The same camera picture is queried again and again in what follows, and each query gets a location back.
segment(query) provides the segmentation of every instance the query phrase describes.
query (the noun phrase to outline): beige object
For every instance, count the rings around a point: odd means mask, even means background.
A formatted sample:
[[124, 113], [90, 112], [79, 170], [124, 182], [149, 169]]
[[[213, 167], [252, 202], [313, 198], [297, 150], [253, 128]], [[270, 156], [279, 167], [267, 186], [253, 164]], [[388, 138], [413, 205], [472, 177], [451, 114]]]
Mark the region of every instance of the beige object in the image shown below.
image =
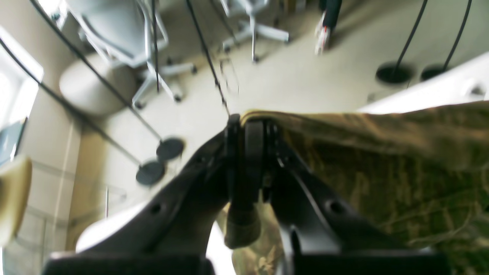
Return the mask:
[[32, 180], [32, 161], [17, 156], [0, 166], [0, 247], [17, 234], [27, 206]]
[[[96, 53], [87, 56], [87, 60], [127, 102], [131, 102], [136, 93], [136, 81], [129, 67], [111, 68]], [[63, 72], [60, 91], [73, 107], [87, 115], [111, 115], [125, 106], [80, 59]]]

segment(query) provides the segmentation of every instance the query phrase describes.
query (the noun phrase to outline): camouflage fabric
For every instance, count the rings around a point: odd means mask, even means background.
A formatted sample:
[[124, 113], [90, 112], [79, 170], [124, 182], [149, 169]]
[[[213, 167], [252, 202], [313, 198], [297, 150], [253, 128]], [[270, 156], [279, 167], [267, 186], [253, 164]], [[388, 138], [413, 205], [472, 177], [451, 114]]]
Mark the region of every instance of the camouflage fabric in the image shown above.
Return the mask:
[[[405, 114], [295, 115], [274, 120], [313, 173], [374, 226], [412, 248], [444, 252], [456, 274], [489, 274], [489, 102]], [[260, 238], [233, 252], [238, 275], [274, 274], [277, 221], [258, 205]], [[223, 232], [227, 208], [218, 218]]]

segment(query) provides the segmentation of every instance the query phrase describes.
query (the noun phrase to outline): chair leg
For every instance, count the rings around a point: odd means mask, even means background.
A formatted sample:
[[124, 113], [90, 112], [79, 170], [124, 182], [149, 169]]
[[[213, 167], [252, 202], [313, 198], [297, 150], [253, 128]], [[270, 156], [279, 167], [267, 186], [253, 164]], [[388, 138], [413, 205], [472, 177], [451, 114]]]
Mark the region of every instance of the chair leg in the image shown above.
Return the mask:
[[133, 107], [136, 109], [142, 109], [144, 104], [141, 103], [140, 98], [144, 96], [144, 94], [148, 91], [148, 88], [151, 84], [156, 81], [155, 77], [152, 75], [147, 75], [141, 87], [136, 92], [136, 95], [133, 97]]
[[251, 60], [256, 63], [258, 58], [255, 56], [255, 44], [256, 44], [256, 20], [253, 16], [249, 18], [249, 27], [251, 29]]
[[245, 26], [239, 33], [237, 33], [234, 37], [230, 37], [222, 43], [222, 48], [227, 51], [232, 46], [236, 44], [236, 42], [242, 42], [251, 37], [251, 29], [249, 25]]
[[280, 40], [280, 41], [284, 41], [284, 42], [289, 41], [289, 33], [286, 31], [283, 31], [283, 30], [279, 30], [279, 29], [272, 28], [269, 26], [257, 24], [256, 25], [256, 31], [259, 34], [261, 34], [267, 38], [270, 38], [270, 39]]
[[162, 75], [175, 75], [179, 73], [184, 73], [188, 71], [195, 71], [196, 67], [193, 63], [184, 63], [184, 64], [176, 64], [176, 65], [169, 65], [169, 66], [161, 66], [159, 67], [159, 72]]
[[163, 87], [165, 92], [175, 101], [175, 102], [181, 102], [182, 101], [182, 94], [181, 93], [174, 93], [172, 89], [170, 89], [170, 86], [166, 83], [166, 81], [163, 79], [163, 77], [159, 77], [159, 84]]

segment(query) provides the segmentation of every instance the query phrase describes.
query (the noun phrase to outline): round cushion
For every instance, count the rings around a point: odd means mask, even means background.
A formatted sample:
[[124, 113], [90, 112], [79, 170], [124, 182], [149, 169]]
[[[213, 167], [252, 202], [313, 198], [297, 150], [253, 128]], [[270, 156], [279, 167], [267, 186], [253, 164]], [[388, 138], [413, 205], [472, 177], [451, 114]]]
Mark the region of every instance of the round cushion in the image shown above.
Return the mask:
[[[136, 93], [136, 81], [129, 67], [111, 68], [96, 53], [86, 58], [127, 102], [131, 102]], [[66, 101], [87, 115], [111, 115], [125, 106], [80, 59], [61, 75], [60, 91]]]

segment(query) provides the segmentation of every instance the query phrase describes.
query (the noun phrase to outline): window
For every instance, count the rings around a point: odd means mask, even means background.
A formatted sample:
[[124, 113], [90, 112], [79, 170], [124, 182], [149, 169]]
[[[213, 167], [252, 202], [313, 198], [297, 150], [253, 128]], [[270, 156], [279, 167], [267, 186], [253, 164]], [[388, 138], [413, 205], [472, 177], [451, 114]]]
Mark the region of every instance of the window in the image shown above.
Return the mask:
[[[41, 65], [2, 27], [0, 38], [34, 76], [41, 80], [44, 74]], [[0, 129], [29, 117], [38, 89], [37, 83], [0, 47]]]

